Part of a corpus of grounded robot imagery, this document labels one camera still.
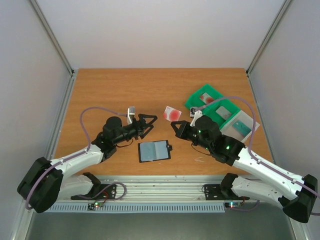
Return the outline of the white card orange circles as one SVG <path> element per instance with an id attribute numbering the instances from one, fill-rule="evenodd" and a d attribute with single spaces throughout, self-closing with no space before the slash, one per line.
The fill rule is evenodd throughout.
<path id="1" fill-rule="evenodd" d="M 166 106 L 163 112 L 163 118 L 170 122 L 176 122 L 180 119 L 182 112 L 170 106 Z"/>

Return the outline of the black leather card holder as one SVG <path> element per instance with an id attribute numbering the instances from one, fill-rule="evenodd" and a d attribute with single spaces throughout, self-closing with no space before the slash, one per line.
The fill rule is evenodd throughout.
<path id="1" fill-rule="evenodd" d="M 172 145 L 168 140 L 142 142 L 138 144 L 140 163 L 168 160 L 171 158 Z"/>

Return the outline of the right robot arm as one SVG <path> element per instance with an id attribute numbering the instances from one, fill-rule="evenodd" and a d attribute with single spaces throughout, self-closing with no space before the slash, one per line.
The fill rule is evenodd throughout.
<path id="1" fill-rule="evenodd" d="M 194 122 L 173 121 L 177 138 L 190 141 L 209 151 L 216 161 L 241 169 L 259 178 L 258 182 L 227 174 L 220 184 L 225 198 L 249 197 L 275 205 L 291 219 L 307 223 L 313 215 L 318 180 L 307 174 L 289 172 L 252 152 L 241 141 L 221 133 L 216 122 L 201 116 Z"/>

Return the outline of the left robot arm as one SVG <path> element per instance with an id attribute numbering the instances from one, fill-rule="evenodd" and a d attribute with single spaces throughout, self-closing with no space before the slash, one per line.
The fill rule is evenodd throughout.
<path id="1" fill-rule="evenodd" d="M 129 124 L 123 125 L 119 117 L 112 116 L 87 147 L 56 159 L 36 159 L 17 187 L 25 200 L 25 208 L 43 213 L 60 199 L 100 197 L 104 191 L 101 182 L 89 172 L 80 176 L 76 173 L 109 159 L 117 151 L 118 144 L 143 139 L 157 119 L 155 115 L 140 113 L 138 118 L 133 117 Z"/>

